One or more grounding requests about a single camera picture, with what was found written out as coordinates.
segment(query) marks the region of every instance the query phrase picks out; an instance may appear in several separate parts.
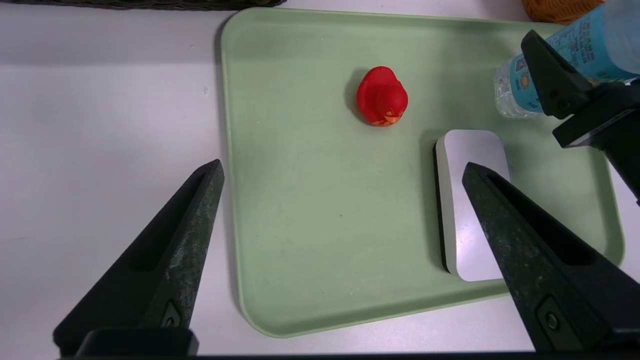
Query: white table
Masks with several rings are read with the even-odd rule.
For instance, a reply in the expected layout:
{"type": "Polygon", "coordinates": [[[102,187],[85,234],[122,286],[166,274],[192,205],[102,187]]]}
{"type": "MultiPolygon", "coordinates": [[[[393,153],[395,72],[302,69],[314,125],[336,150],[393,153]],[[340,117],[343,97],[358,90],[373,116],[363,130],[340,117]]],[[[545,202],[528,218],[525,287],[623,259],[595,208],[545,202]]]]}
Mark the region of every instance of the white table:
{"type": "MultiPolygon", "coordinates": [[[[527,20],[516,0],[285,7],[527,20]]],[[[232,14],[0,5],[3,358],[54,358],[54,327],[187,176],[224,157],[214,44],[232,14]]],[[[640,210],[618,176],[614,182],[627,257],[638,259],[640,210]]],[[[191,321],[201,354],[532,349],[509,297],[268,338],[234,302],[230,220],[225,192],[191,321]]],[[[640,279],[640,264],[623,269],[640,279]]]]}

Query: duck beak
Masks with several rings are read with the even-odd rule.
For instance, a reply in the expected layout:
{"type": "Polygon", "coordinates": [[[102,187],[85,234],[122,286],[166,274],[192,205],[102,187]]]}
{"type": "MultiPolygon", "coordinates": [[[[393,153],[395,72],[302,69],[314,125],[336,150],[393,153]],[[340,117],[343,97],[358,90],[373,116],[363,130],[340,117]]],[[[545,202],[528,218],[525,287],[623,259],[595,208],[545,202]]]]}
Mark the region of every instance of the duck beak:
{"type": "Polygon", "coordinates": [[[385,115],[385,120],[389,121],[391,124],[395,124],[396,122],[398,122],[398,120],[400,120],[400,117],[390,117],[385,115]]]}

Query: light green tray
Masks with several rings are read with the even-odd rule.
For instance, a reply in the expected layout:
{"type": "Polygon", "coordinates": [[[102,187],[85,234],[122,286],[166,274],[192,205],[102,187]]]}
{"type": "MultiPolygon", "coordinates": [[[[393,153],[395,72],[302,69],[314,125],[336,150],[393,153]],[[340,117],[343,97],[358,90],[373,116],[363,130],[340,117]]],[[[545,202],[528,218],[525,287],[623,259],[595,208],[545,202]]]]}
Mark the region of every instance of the light green tray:
{"type": "Polygon", "coordinates": [[[507,292],[441,266],[432,147],[450,129],[504,143],[513,183],[619,264],[606,160],[561,149],[556,119],[496,111],[493,73],[551,24],[254,9],[222,38],[238,284],[246,319],[288,337],[507,292]],[[409,107],[365,125],[355,92],[392,68],[409,107]]]}

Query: rubber duck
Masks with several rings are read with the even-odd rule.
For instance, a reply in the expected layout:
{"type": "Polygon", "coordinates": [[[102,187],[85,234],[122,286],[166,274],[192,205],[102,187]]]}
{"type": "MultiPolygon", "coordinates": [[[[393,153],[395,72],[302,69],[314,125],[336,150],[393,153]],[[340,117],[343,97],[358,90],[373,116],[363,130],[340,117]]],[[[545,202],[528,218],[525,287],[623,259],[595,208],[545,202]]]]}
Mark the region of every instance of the rubber duck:
{"type": "Polygon", "coordinates": [[[394,72],[384,66],[371,69],[356,94],[358,110],[373,126],[386,127],[398,122],[409,97],[394,72]]]}

